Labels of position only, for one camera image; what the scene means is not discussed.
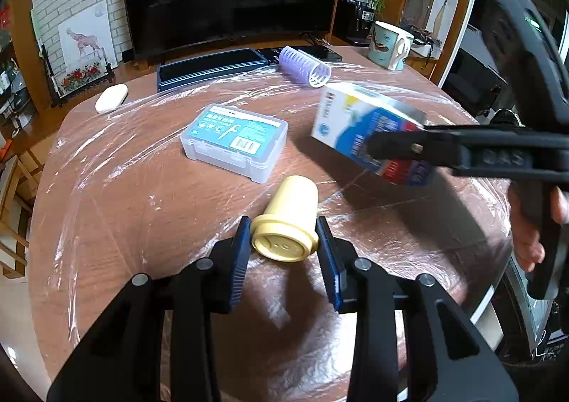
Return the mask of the person's right hand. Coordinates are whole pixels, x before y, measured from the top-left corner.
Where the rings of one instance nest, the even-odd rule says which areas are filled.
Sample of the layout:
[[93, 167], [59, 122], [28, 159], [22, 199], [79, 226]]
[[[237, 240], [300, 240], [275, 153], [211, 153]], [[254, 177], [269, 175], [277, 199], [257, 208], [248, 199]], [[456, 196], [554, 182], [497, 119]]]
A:
[[[545, 258], [545, 248], [539, 242], [540, 232], [533, 222], [524, 215], [521, 199], [513, 183], [508, 188], [510, 203], [510, 222], [513, 236], [514, 254], [519, 266], [527, 273]], [[557, 225], [568, 224], [568, 193], [554, 187], [551, 192], [551, 215]]]

